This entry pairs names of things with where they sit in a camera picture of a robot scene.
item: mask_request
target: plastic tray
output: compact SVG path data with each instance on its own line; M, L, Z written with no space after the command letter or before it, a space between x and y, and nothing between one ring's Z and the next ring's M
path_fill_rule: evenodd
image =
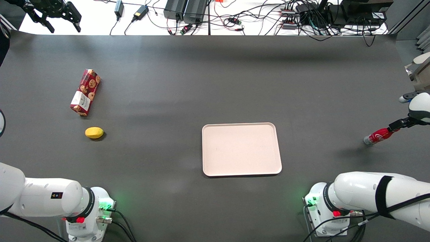
M207 176L278 174L282 170L272 123L208 124L202 137Z

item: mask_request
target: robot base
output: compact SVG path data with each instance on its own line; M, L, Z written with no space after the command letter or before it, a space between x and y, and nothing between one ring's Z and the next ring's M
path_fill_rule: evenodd
M111 218L112 212L102 208L114 208L115 201L109 197L106 190L101 187L92 187L94 192L94 207L83 223L69 223L66 221L66 229L69 241L76 242L101 242L104 239L108 223L101 222L104 218Z
M326 183L317 183L312 186L309 194L307 194L303 199L304 203L312 204L313 206L308 207L307 210L309 212L308 217L310 219L310 224L312 225L312 229L315 229L322 222L334 218L333 212L329 210L324 202L323 198L323 190L326 186ZM329 237L339 233L342 230L348 228L350 224L349 214L344 216L345 219L333 220L327 223L324 223L316 230L317 237ZM347 231L340 234L340 236L347 235Z

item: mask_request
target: yellow lemon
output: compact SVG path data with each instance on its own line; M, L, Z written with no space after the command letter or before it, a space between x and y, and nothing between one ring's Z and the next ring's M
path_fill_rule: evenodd
M98 139L103 135L103 129L99 127L91 127L85 130L85 135L91 139Z

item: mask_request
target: red bottle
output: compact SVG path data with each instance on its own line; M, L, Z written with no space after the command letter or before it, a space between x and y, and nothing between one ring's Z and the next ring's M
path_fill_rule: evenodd
M373 134L364 137L364 143L368 146L372 146L378 142L381 142L382 140L386 140L386 139L390 138L391 135L397 131L399 131L399 130L394 130L394 131L390 132L390 131L388 131L387 128L380 129L380 130L374 132Z

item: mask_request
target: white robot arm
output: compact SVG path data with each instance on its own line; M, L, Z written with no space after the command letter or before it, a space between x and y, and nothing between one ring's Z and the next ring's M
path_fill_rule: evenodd
M304 197L316 236L333 236L349 226L352 210L378 212L430 231L430 200L388 212L387 208L430 193L430 183L400 174L348 172L340 174L333 183L317 183ZM345 219L332 220L335 217Z
M101 187L82 187L62 178L26 178L12 166L0 163L0 215L20 217L62 216L71 241L100 242L115 201Z

